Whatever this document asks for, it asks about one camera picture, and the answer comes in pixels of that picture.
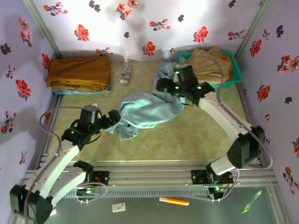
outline floral wallpaper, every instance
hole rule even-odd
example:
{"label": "floral wallpaper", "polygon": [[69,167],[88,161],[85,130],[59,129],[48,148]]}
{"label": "floral wallpaper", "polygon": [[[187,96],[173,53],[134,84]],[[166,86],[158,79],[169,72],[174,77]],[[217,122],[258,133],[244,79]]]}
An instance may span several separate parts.
{"label": "floral wallpaper", "polygon": [[247,114],[265,131],[292,223],[299,223],[299,30],[290,21],[298,7],[299,1],[276,0],[238,61]]}
{"label": "floral wallpaper", "polygon": [[261,2],[31,1],[63,56],[108,54],[115,62],[178,60],[214,45],[236,53]]}
{"label": "floral wallpaper", "polygon": [[45,80],[53,51],[21,0],[0,8],[0,29],[0,223],[8,223],[9,191],[40,150],[38,120],[52,95]]}

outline beige mat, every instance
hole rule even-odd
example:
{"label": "beige mat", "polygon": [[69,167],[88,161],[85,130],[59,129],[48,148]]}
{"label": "beige mat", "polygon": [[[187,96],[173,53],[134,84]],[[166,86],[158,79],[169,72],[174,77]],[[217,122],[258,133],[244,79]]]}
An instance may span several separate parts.
{"label": "beige mat", "polygon": [[[112,91],[109,94],[66,95],[61,106],[85,106],[98,103],[102,113],[115,108],[125,97],[136,91],[151,92],[152,77],[159,63],[134,62],[129,86],[120,84],[123,63],[112,63]],[[245,118],[236,86],[221,90],[223,101],[241,118]],[[61,136],[80,116],[79,109],[59,112],[55,132]],[[153,129],[140,129],[132,140],[120,141],[119,134],[105,131],[94,143],[83,148],[73,161],[169,161],[214,160],[224,155],[232,142],[220,126],[196,106],[186,106],[174,120]],[[50,152],[57,147],[51,144]]]}

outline plastic basket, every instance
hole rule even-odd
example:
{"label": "plastic basket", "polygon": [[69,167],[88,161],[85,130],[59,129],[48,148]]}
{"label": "plastic basket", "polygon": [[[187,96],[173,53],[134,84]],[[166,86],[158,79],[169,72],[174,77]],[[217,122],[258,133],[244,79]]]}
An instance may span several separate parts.
{"label": "plastic basket", "polygon": [[[235,56],[233,55],[232,52],[228,50],[222,50],[222,54],[228,55],[230,58],[230,61],[233,65],[233,70],[231,72],[232,74],[232,80],[225,81],[222,85],[222,88],[229,88],[232,85],[236,83],[240,83],[243,80],[240,68],[238,66],[238,63],[235,59]],[[192,55],[192,52],[183,52],[179,55],[179,62],[183,63],[183,58],[188,59]],[[217,89],[220,86],[220,83],[209,83],[214,89]]]}

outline small bottle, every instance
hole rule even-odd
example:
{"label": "small bottle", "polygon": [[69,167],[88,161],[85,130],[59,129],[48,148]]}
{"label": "small bottle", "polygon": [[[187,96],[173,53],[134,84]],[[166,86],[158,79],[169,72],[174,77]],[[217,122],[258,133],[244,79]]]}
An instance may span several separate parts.
{"label": "small bottle", "polygon": [[121,70],[121,84],[128,85],[131,78],[131,66],[125,64]]}

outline orange towel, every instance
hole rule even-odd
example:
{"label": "orange towel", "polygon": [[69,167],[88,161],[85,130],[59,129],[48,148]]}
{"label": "orange towel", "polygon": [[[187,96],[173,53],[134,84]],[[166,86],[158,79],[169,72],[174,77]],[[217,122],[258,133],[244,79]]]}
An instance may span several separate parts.
{"label": "orange towel", "polygon": [[[231,60],[230,60],[230,58],[229,58],[228,55],[223,55],[223,56],[221,57],[221,59],[226,60],[226,61],[228,61],[228,62],[231,63]],[[229,67],[229,69],[228,69],[229,76],[228,76],[227,81],[230,81],[230,80],[232,80],[232,78],[233,78],[233,77],[232,77],[232,74],[231,74],[232,70],[233,70],[233,65],[232,65],[232,63],[231,63],[231,64],[230,64],[230,67]]]}
{"label": "orange towel", "polygon": [[110,88],[108,56],[52,59],[48,86],[52,89],[103,91]]}

